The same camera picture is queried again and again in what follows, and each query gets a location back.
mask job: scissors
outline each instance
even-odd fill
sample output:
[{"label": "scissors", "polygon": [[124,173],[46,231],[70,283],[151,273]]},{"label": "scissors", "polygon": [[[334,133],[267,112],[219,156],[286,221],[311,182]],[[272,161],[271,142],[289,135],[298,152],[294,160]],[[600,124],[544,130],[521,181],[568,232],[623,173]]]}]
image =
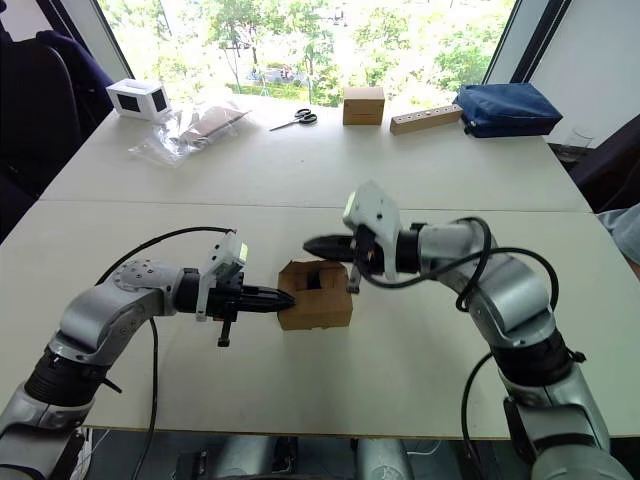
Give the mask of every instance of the scissors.
[{"label": "scissors", "polygon": [[308,108],[301,108],[295,113],[294,117],[295,118],[291,120],[289,123],[285,123],[284,125],[280,125],[279,127],[273,127],[269,131],[273,132],[274,130],[288,127],[292,123],[301,123],[303,125],[309,125],[310,123],[315,123],[318,120],[318,116],[315,113],[311,113],[311,110],[309,110]]}]

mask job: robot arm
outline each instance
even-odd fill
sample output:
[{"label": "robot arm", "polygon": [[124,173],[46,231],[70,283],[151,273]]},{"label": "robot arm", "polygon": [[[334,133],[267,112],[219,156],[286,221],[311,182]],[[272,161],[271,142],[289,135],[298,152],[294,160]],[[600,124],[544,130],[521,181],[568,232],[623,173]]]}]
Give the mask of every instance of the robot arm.
[{"label": "robot arm", "polygon": [[[332,235],[305,243],[323,258],[353,262],[350,288],[362,276],[443,271],[435,280],[465,296],[466,308],[489,344],[508,397],[504,409],[516,450],[533,464],[532,478],[630,479],[609,455],[609,434],[575,356],[556,328],[544,283],[506,253],[488,257],[474,288],[467,285],[480,262],[443,268],[482,252],[485,231],[474,219],[443,226],[400,227],[391,198],[373,183],[354,192],[343,220],[352,236]],[[491,238],[491,248],[496,247]]]},{"label": "robot arm", "polygon": [[212,249],[202,275],[196,269],[132,260],[76,297],[33,373],[0,415],[0,476],[68,478],[62,470],[67,462],[75,465],[76,428],[100,385],[120,392],[107,372],[149,318],[181,311],[221,319],[218,345],[228,346],[239,311],[292,306],[293,297],[284,292],[243,284],[246,254],[246,246],[228,233]]}]

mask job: white table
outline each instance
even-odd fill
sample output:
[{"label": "white table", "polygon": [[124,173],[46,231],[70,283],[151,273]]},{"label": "white table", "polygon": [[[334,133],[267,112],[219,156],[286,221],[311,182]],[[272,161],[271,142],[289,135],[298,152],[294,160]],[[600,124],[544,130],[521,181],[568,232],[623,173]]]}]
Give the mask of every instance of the white table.
[{"label": "white table", "polygon": [[[403,211],[403,221],[446,222],[468,212]],[[502,245],[533,249],[560,278],[558,325],[613,435],[640,433],[637,343],[640,285],[597,219],[581,213],[483,212]],[[246,280],[274,285],[307,238],[345,231],[341,209],[39,202],[0,246],[0,405],[31,372],[71,299],[123,252],[174,228],[238,228],[249,245]],[[171,239],[144,256],[199,266],[214,234]],[[191,315],[158,319],[158,428],[216,432],[460,435],[464,381],[487,351],[455,295],[438,284],[401,291],[363,285],[351,326],[283,332],[273,314],[241,314],[231,347],[220,325]],[[90,425],[146,428],[151,338],[144,326],[101,388]],[[493,364],[470,399],[475,437],[505,438],[504,389]]]},{"label": "white table", "polygon": [[243,101],[256,123],[176,170],[133,158],[150,124],[112,112],[42,198],[343,207],[375,180],[407,209],[590,211],[541,137],[476,139],[461,124],[393,136],[389,108],[380,127],[343,126],[342,109],[313,107],[317,124],[269,132],[301,105]]}]

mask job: window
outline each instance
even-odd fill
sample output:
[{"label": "window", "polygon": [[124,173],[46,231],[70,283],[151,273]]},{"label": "window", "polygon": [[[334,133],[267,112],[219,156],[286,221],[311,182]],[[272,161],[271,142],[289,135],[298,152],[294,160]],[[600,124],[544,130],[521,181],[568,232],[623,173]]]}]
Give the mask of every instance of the window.
[{"label": "window", "polygon": [[236,93],[337,106],[382,86],[406,106],[480,83],[515,0],[98,0],[134,75],[172,100]]}]

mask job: blue bag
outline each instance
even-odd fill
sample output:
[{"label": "blue bag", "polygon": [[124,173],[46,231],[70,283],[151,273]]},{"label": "blue bag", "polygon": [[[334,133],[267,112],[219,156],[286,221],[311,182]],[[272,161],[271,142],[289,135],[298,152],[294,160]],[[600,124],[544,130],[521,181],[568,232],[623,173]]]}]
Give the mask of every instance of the blue bag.
[{"label": "blue bag", "polygon": [[453,101],[475,137],[547,135],[562,115],[530,83],[464,85]]}]

